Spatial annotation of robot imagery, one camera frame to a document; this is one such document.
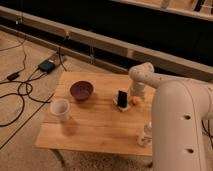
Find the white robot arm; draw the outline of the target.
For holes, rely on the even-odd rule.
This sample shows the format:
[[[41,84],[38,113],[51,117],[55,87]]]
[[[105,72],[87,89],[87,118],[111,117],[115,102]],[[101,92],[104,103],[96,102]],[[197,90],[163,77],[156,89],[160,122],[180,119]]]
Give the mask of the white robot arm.
[[[146,62],[129,69],[131,93],[155,89],[151,107],[153,171],[207,171],[202,121],[213,119],[213,84],[158,74]]]

